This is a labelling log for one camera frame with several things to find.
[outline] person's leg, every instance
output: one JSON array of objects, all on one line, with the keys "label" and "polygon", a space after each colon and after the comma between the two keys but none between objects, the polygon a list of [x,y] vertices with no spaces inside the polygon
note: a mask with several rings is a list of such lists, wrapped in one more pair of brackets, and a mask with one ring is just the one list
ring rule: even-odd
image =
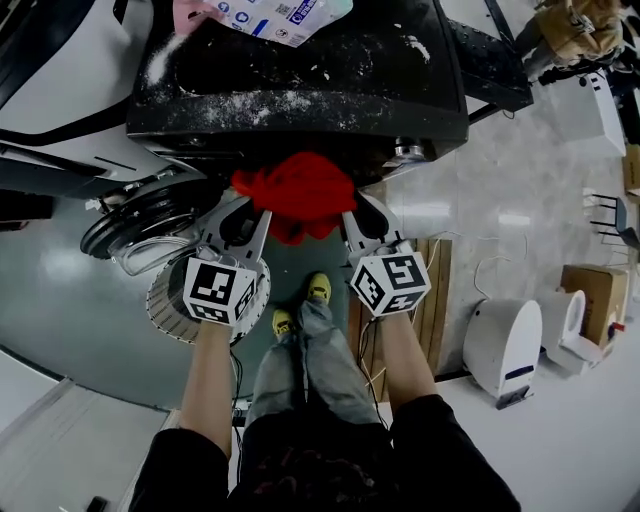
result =
[{"label": "person's leg", "polygon": [[553,64],[555,52],[544,39],[534,50],[531,57],[524,61],[524,69],[530,81],[534,82],[538,77]]},{"label": "person's leg", "polygon": [[538,22],[535,18],[531,18],[522,32],[516,37],[514,48],[520,57],[524,57],[531,53],[540,44],[541,40],[543,40],[543,37]]},{"label": "person's leg", "polygon": [[245,428],[262,416],[304,405],[302,353],[298,335],[292,330],[291,316],[280,310],[274,313],[274,331],[278,314],[284,315],[280,320],[291,325],[284,332],[276,334],[278,343],[269,349],[260,363]]},{"label": "person's leg", "polygon": [[306,343],[310,397],[315,393],[341,420],[379,423],[347,340],[333,325],[327,300],[319,296],[305,300],[298,310],[298,323],[301,339]]}]

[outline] white device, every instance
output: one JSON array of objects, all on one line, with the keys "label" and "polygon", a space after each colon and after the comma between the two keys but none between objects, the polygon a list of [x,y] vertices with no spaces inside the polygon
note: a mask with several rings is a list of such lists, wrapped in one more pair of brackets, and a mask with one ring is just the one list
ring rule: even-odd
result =
[{"label": "white device", "polygon": [[462,357],[504,409],[527,398],[540,354],[542,315],[533,300],[490,299],[473,312]]},{"label": "white device", "polygon": [[182,300],[194,318],[234,326],[257,289],[255,270],[189,258]]},{"label": "white device", "polygon": [[374,317],[411,311],[431,289],[419,252],[364,256],[351,286]]},{"label": "white device", "polygon": [[582,375],[602,361],[602,350],[580,336],[587,304],[582,290],[548,292],[538,302],[542,311],[542,346],[551,361],[572,375]]},{"label": "white device", "polygon": [[[127,108],[151,30],[153,5],[148,0],[128,2],[119,20],[113,0],[92,3],[61,47],[31,76],[22,78],[16,91],[7,91],[8,100],[0,91],[0,130],[6,131],[0,141],[8,146],[2,156],[54,169],[60,167],[55,158],[61,158],[104,169],[100,177],[108,180],[139,180],[169,164],[130,140],[124,115],[115,110]],[[67,27],[64,20],[57,23],[57,37],[63,38]],[[21,66],[28,67],[37,53],[22,55],[12,64],[11,76]],[[118,118],[118,124],[104,121],[110,116]],[[105,127],[96,128],[101,123]]]}]

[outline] shoe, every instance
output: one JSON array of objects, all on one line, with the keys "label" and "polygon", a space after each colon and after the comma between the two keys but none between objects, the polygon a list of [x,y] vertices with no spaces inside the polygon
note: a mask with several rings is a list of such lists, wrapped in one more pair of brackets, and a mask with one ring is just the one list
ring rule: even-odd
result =
[{"label": "shoe", "polygon": [[331,283],[326,274],[318,272],[311,278],[307,299],[319,298],[329,304],[331,300]]},{"label": "shoe", "polygon": [[273,312],[271,326],[273,327],[273,333],[280,341],[286,333],[293,331],[293,317],[284,309],[276,309]]}]

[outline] metal frame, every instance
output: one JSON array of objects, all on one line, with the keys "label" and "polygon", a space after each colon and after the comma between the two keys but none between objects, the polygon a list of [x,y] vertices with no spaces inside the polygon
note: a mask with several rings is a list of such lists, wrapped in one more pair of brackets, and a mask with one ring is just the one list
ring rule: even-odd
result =
[{"label": "metal frame", "polygon": [[487,103],[469,115],[474,124],[507,110],[517,112],[533,104],[533,96],[514,37],[497,0],[485,0],[502,37],[495,39],[463,23],[449,20],[462,70],[465,94]]}]

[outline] person's arm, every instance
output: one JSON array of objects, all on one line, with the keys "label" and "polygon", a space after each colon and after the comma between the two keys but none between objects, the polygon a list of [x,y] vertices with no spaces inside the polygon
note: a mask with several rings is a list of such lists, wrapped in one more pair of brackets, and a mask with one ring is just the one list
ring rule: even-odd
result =
[{"label": "person's arm", "polygon": [[391,410],[421,396],[437,395],[436,383],[406,313],[382,320],[382,352]]},{"label": "person's arm", "polygon": [[202,322],[180,428],[154,437],[130,512],[214,510],[224,505],[231,454],[230,334],[228,327]]},{"label": "person's arm", "polygon": [[426,499],[438,510],[520,510],[509,487],[438,395],[406,313],[382,321],[382,347],[401,493],[409,501]]},{"label": "person's arm", "polygon": [[180,427],[193,430],[231,457],[231,360],[227,326],[202,322],[189,380],[182,398]]}]

